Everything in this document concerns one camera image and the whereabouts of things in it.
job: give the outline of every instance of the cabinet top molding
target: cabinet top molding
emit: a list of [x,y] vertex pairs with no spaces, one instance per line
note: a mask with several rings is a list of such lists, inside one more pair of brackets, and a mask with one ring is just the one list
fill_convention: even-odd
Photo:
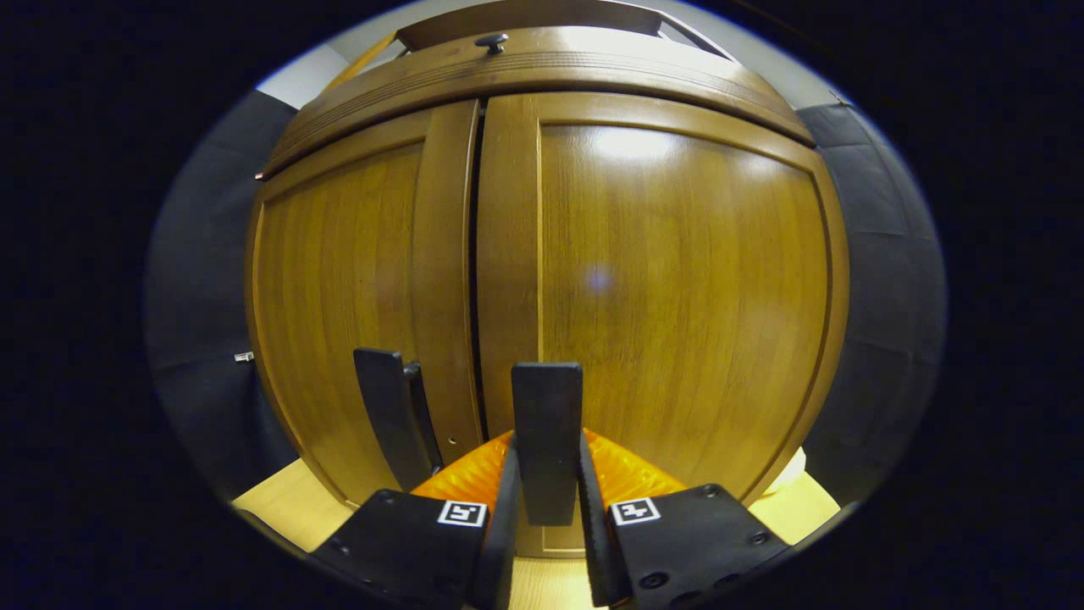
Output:
[[679,42],[584,26],[505,30],[490,55],[477,36],[443,42],[364,72],[306,104],[263,169],[375,122],[455,100],[528,91],[604,91],[684,102],[738,116],[808,146],[798,114],[752,70]]

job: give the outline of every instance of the screw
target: screw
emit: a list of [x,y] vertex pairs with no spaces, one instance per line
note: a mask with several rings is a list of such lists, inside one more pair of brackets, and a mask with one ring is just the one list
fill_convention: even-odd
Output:
[[659,588],[660,586],[667,584],[670,576],[666,572],[651,572],[650,574],[640,579],[640,586],[644,588]]
[[332,548],[341,553],[343,555],[350,555],[350,548],[343,544],[338,538],[332,538],[328,541],[332,544]]

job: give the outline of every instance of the wood grain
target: wood grain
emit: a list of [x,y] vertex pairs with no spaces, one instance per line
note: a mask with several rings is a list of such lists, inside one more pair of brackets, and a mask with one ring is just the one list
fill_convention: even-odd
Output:
[[357,348],[422,363],[447,463],[481,441],[466,268],[477,112],[468,101],[382,124],[257,196],[246,273],[257,369],[301,458],[339,501],[398,489],[358,389]]
[[301,459],[283,468],[233,501],[259,517],[282,537],[312,553],[353,515]]
[[655,36],[662,15],[651,9],[605,0],[504,0],[466,7],[409,25],[399,31],[411,51],[524,27],[585,25]]
[[512,599],[515,610],[591,610],[591,583],[583,559],[517,557],[512,563]]
[[286,127],[263,169],[271,177],[328,142],[392,116],[453,100],[524,90],[653,95],[740,116],[806,145],[813,139],[789,104],[756,73],[684,44],[598,27],[507,30],[487,55],[476,37],[444,42],[376,66],[321,94]]
[[846,326],[820,157],[702,108],[581,92],[492,99],[483,140],[490,434],[512,428],[515,363],[576,361],[585,427],[751,504],[815,420]]

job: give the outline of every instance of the wooden floor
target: wooden floor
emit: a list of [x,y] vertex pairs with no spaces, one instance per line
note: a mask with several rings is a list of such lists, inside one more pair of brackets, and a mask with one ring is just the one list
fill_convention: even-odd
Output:
[[[233,501],[308,553],[319,547],[350,516],[300,459]],[[795,544],[839,510],[839,505],[802,471],[749,510],[787,544]],[[588,610],[591,587],[583,559],[517,557],[513,564],[514,609]]]

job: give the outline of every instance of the white wall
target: white wall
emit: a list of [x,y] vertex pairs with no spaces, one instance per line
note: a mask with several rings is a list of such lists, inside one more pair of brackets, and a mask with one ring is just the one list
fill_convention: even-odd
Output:
[[256,88],[300,108],[324,90],[350,62],[327,44],[320,44],[272,74]]

